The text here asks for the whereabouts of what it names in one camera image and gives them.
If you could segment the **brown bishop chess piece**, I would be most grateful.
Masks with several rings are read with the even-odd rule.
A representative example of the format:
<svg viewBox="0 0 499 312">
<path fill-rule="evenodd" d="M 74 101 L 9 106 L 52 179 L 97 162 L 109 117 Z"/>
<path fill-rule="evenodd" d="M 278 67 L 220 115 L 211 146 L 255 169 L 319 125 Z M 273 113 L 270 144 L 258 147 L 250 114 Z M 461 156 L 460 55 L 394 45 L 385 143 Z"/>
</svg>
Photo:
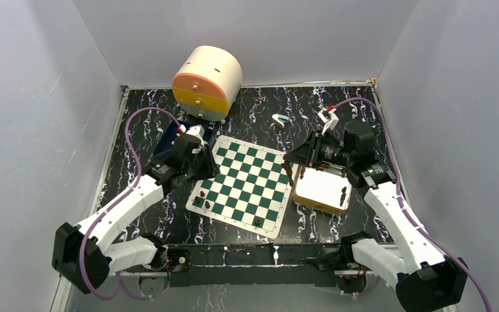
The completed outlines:
<svg viewBox="0 0 499 312">
<path fill-rule="evenodd" d="M 285 171 L 285 174 L 288 178 L 288 184 L 290 185 L 290 187 L 294 186 L 293 166 L 294 166 L 294 164 L 289 162 L 289 161 L 284 161 L 283 163 L 281 163 L 281 167 Z"/>
</svg>

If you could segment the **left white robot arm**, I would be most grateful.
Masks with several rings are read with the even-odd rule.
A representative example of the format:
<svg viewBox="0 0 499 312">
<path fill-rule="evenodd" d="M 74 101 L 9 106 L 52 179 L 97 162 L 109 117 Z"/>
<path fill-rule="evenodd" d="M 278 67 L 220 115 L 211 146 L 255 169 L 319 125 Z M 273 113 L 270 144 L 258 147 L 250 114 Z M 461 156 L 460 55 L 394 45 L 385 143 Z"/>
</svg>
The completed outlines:
<svg viewBox="0 0 499 312">
<path fill-rule="evenodd" d="M 120 243 L 115 239 L 171 191 L 218 175 L 203 133 L 199 126 L 190 127 L 104 208 L 76 225 L 62 224 L 55 233 L 51 266 L 84 294 L 100 287 L 111 273 L 138 265 L 166 267 L 167 247 L 156 236 L 143 234 Z"/>
</svg>

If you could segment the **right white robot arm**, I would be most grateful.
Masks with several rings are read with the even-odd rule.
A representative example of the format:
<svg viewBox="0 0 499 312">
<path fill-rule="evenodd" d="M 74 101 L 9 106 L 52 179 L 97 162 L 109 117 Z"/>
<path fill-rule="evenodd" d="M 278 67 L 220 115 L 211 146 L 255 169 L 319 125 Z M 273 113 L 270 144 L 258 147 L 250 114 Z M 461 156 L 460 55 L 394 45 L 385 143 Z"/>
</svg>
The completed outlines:
<svg viewBox="0 0 499 312">
<path fill-rule="evenodd" d="M 308 168 L 340 168 L 353 189 L 380 217 L 399 255 L 381 247 L 361 231 L 345 236 L 337 252 L 338 263 L 356 269 L 363 265 L 385 280 L 405 311 L 436 311 L 460 302 L 467 274 L 457 261 L 443 254 L 419 231 L 416 217 L 406 216 L 409 206 L 398 201 L 397 178 L 374 151 L 372 127 L 348 122 L 343 140 L 333 132 L 311 131 L 305 142 L 284 155 L 287 163 Z"/>
</svg>

